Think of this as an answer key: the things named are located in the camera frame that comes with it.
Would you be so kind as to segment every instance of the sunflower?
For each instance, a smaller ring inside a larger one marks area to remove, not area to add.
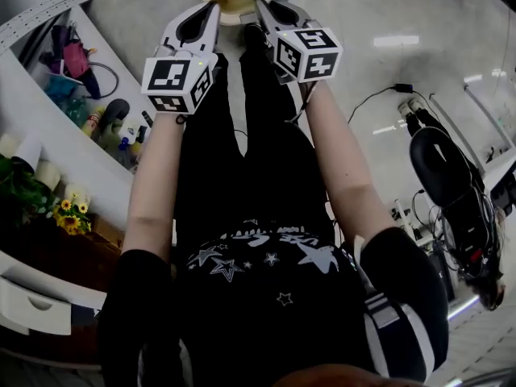
[[[79,212],[81,212],[81,214],[85,214],[86,212],[88,212],[88,206],[85,203],[80,204]]]
[[[65,199],[61,203],[61,208],[63,208],[64,210],[71,210],[72,209],[72,203],[68,199]]]
[[[81,221],[75,215],[63,216],[57,220],[57,224],[60,227],[63,227],[65,230],[69,231],[70,229],[77,229],[79,225],[81,225]]]

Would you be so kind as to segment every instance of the green leaves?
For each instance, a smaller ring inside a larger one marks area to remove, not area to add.
[[[55,196],[39,183],[23,164],[0,155],[0,204],[2,227],[19,227],[37,216],[52,211]]]

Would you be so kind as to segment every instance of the bottle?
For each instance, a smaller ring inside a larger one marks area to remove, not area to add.
[[[115,155],[113,156],[114,159],[121,164],[125,169],[130,169],[131,164],[131,154],[129,152],[129,139],[128,138],[122,138],[122,142],[119,145],[119,148]]]
[[[98,107],[95,111],[88,116],[88,120],[82,127],[82,131],[89,137],[94,133],[95,129],[97,129],[98,123],[100,122],[100,118],[104,114],[106,109],[103,107]]]

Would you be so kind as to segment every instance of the drawer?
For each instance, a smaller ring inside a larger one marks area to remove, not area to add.
[[[20,326],[57,335],[72,333],[71,305],[0,277],[0,314]]]

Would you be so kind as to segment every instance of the forearm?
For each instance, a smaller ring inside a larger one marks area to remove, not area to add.
[[[183,126],[157,114],[131,190],[123,252],[143,249],[169,260]]]
[[[322,178],[332,209],[348,242],[369,241],[395,226],[372,184],[364,154],[346,124],[327,83],[322,81],[306,108]]]

